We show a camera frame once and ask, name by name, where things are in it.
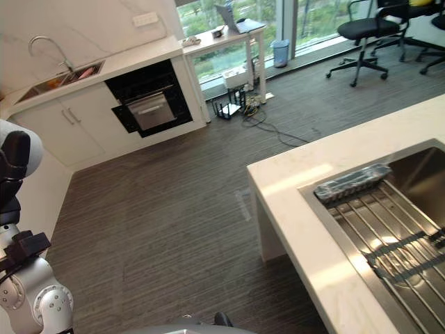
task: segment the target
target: black chair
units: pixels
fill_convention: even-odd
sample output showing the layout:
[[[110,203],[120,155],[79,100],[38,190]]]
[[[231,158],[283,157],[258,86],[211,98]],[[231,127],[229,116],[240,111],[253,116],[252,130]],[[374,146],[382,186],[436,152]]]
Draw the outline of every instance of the black chair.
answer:
[[[388,38],[392,39],[389,42],[384,42],[387,38],[384,38],[381,42],[378,43],[374,50],[371,52],[372,56],[375,56],[375,51],[377,49],[382,49],[384,47],[390,47],[392,45],[398,45],[402,49],[402,54],[400,56],[400,61],[405,61],[405,45],[414,45],[417,47],[427,48],[429,46],[428,43],[424,43],[420,40],[415,40],[411,37],[406,37],[406,32],[410,27],[410,19],[415,19],[420,16],[429,16],[439,12],[439,5],[435,2],[432,2],[429,5],[425,6],[410,6],[408,9],[408,16],[406,17],[406,13],[402,10],[400,13],[397,11],[393,11],[391,16],[397,17],[401,19],[402,25],[405,27],[400,30],[400,33],[397,35],[389,36]]]
[[[445,14],[444,14],[444,7],[442,5],[442,8],[440,10],[439,16],[435,17],[431,20],[431,23],[434,24],[437,28],[441,30],[445,30]],[[438,56],[439,59],[436,59],[435,61],[432,61],[431,63],[427,64],[424,68],[420,70],[420,74],[425,75],[428,72],[428,68],[440,63],[443,63],[445,61],[445,51],[428,51],[424,50],[422,51],[419,56],[417,57],[417,61],[421,61],[423,56]]]
[[[344,58],[344,60],[340,63],[339,67],[332,68],[326,74],[326,77],[330,78],[331,72],[342,70],[345,68],[356,67],[357,70],[355,72],[354,81],[350,83],[351,87],[355,87],[357,85],[357,78],[359,76],[359,71],[361,67],[367,67],[373,70],[383,72],[382,75],[380,76],[382,80],[385,80],[388,77],[388,69],[377,66],[376,57],[366,58],[366,59],[364,58],[366,43],[368,38],[370,37],[381,38],[384,36],[394,35],[400,32],[401,28],[399,24],[387,21],[383,19],[383,17],[387,15],[392,15],[393,13],[402,13],[403,17],[407,19],[408,10],[410,7],[407,0],[377,0],[378,9],[375,14],[375,17],[353,20],[353,16],[351,13],[351,6],[354,3],[361,1],[368,1],[368,0],[355,0],[349,3],[348,12],[350,21],[343,23],[337,29],[340,35],[349,40],[364,40],[359,58],[357,60],[351,58]]]

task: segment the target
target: white cabinet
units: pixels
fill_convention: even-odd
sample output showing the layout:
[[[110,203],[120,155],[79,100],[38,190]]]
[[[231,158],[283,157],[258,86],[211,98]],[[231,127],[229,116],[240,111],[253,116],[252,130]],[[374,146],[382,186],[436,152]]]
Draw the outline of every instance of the white cabinet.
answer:
[[[105,83],[63,95],[13,116],[33,130],[62,164],[71,166],[141,140],[129,134],[111,110],[118,102]]]
[[[57,100],[39,104],[13,118],[38,134],[46,149],[66,166],[104,152]]]
[[[137,132],[129,134],[111,110],[119,104],[103,82],[59,97],[59,100],[105,152],[141,140]]]

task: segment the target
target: laptop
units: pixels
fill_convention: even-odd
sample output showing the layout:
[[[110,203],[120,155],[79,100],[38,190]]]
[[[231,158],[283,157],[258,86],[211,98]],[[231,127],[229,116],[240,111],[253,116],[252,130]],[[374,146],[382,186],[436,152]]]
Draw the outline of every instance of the laptop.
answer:
[[[235,23],[234,14],[231,8],[226,6],[215,5],[216,11],[221,15],[224,23],[229,29],[237,33],[248,33],[252,30],[262,28],[265,24],[254,21],[253,19],[245,19],[243,22]]]

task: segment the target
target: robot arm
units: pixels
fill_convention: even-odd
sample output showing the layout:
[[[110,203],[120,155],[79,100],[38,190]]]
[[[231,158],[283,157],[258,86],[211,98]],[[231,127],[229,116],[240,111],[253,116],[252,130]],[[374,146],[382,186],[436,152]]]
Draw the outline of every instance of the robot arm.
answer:
[[[40,163],[36,134],[0,120],[0,306],[17,334],[73,333],[71,292],[39,254],[50,247],[44,233],[20,232],[22,179]]]

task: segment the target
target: wire rack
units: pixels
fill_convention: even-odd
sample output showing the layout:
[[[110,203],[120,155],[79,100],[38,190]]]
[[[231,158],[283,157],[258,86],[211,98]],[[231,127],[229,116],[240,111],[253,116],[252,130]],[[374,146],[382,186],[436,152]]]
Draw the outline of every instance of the wire rack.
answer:
[[[387,180],[329,212],[421,333],[445,333],[444,229]]]

